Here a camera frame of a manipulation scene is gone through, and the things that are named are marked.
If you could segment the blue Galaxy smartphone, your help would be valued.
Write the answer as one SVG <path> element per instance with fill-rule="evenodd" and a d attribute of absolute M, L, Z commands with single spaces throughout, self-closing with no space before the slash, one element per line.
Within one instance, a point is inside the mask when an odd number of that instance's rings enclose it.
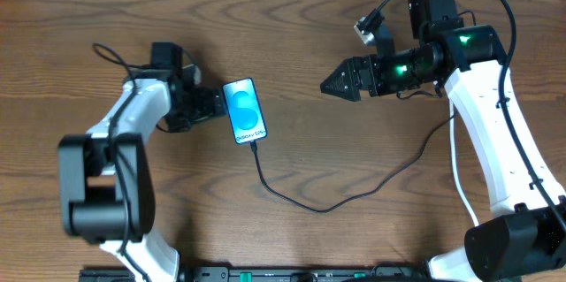
<path fill-rule="evenodd" d="M 244 144 L 265 138 L 268 132 L 254 81 L 245 78 L 227 83 L 223 93 L 235 142 Z"/>

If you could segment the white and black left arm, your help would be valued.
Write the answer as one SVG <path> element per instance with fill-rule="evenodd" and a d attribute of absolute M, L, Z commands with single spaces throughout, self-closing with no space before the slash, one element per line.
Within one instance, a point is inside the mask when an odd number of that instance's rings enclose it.
<path fill-rule="evenodd" d="M 61 218 L 67 235 L 115 256 L 120 269 L 83 269 L 81 281 L 192 281 L 154 226 L 156 198 L 145 146 L 154 131 L 186 133 L 227 113 L 220 88 L 202 84 L 195 57 L 173 42 L 155 42 L 145 65 L 131 65 L 95 43 L 101 58 L 126 70 L 122 93 L 84 134 L 57 146 Z"/>

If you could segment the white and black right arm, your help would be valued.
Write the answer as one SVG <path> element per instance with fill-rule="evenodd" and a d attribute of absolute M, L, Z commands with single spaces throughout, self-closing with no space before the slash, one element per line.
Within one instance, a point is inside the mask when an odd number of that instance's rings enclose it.
<path fill-rule="evenodd" d="M 545 164 L 504 69 L 506 53 L 495 30 L 468 27 L 455 0 L 409 0 L 419 45 L 396 51 L 383 16 L 365 42 L 366 57 L 344 60 L 321 83 L 328 95 L 356 102 L 400 94 L 435 82 L 446 91 L 478 156 L 493 218 L 467 231 L 462 247 L 427 264 L 436 280 L 500 281 L 565 264 L 565 191 Z"/>

